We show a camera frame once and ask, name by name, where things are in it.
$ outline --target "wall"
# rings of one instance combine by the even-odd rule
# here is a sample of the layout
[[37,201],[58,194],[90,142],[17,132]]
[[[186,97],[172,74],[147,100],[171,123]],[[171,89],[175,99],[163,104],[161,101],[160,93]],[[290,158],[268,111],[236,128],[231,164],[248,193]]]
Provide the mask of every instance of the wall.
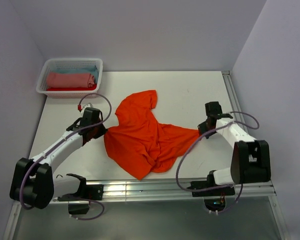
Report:
[[231,70],[266,0],[11,0],[46,59],[106,71]]
[[0,239],[15,165],[29,155],[45,101],[35,90],[43,61],[13,6],[0,0]]
[[278,200],[300,240],[300,0],[266,2],[232,79],[241,108],[260,120],[252,134],[270,144]]

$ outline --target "pink folded cloth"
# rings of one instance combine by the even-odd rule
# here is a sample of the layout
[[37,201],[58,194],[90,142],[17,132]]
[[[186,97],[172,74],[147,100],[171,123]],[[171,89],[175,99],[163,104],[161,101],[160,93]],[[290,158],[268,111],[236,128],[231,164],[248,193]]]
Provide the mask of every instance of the pink folded cloth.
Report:
[[46,84],[49,88],[91,88],[95,84],[95,77],[90,73],[50,72]]

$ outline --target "white table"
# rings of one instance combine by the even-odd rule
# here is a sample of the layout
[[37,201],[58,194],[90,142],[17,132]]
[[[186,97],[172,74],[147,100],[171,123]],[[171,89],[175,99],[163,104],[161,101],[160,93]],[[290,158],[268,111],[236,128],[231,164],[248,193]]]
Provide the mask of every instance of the white table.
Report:
[[[158,102],[153,113],[159,123],[197,129],[206,120],[205,103],[219,101],[223,112],[232,110],[225,82],[220,71],[159,71],[159,72],[104,72],[99,93],[112,103],[112,114],[104,123],[106,128],[117,126],[115,111],[120,102],[132,93],[155,89]],[[46,99],[30,156],[44,151],[55,142],[80,114],[79,99]],[[90,98],[106,116],[109,107],[101,98]],[[209,171],[229,167],[232,148],[219,134],[203,139],[187,156],[181,170],[181,178],[205,178]],[[165,173],[151,172],[145,180],[173,179],[180,157]],[[107,156],[103,137],[91,140],[75,151],[55,171],[55,175],[75,173],[87,180],[135,179]]]

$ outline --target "plastic laundry basket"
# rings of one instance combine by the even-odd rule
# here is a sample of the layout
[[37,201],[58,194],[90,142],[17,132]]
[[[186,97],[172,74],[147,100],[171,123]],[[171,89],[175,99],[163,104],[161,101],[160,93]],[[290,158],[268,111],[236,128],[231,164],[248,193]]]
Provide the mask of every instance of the plastic laundry basket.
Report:
[[[87,91],[47,91],[47,76],[50,72],[56,69],[80,69],[85,67],[96,66],[98,70],[98,81],[94,90]],[[96,93],[101,84],[103,70],[103,62],[99,58],[52,58],[45,62],[39,80],[36,84],[36,91],[40,94],[45,94],[53,98],[61,99],[78,99],[86,94]],[[88,96],[88,98],[95,98],[96,95]]]

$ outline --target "blue folded cloth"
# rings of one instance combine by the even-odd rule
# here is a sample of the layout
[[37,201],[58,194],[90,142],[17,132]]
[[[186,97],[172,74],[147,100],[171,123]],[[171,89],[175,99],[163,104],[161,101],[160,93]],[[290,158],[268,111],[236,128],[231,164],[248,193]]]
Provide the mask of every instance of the blue folded cloth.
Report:
[[70,68],[70,69],[56,69],[53,70],[54,73],[57,74],[86,74],[86,73],[90,73],[91,75],[94,76],[94,83],[96,84],[98,82],[98,69],[96,66],[87,66],[87,67],[83,67],[83,68]]

